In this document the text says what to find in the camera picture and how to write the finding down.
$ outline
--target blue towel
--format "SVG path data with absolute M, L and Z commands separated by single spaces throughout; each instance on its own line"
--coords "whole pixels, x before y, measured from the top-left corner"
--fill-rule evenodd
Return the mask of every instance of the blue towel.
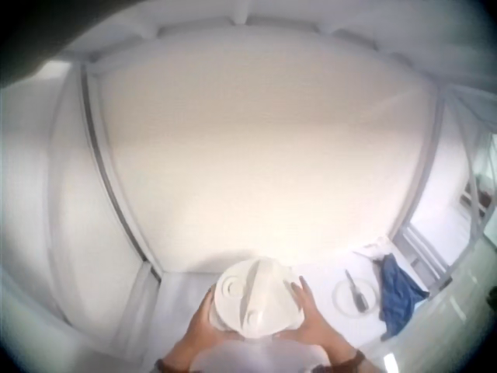
M 416 303 L 428 298 L 410 276 L 397 264 L 393 254 L 385 255 L 378 263 L 381 269 L 380 319 L 387 324 L 381 340 L 396 336 L 407 325 Z

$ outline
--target white shower wall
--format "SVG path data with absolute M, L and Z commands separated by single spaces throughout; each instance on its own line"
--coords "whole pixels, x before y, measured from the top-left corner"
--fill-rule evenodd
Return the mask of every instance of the white shower wall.
M 101 76 L 116 174 L 165 270 L 317 261 L 389 234 L 435 92 L 378 54 L 239 27 L 166 37 Z

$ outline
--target container lid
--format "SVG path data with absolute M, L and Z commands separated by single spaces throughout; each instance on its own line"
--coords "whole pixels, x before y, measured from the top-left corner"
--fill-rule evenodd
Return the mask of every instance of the container lid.
M 269 258 L 245 260 L 229 267 L 214 293 L 217 316 L 245 338 L 260 338 L 297 328 L 304 313 L 290 284 L 299 284 L 288 267 Z

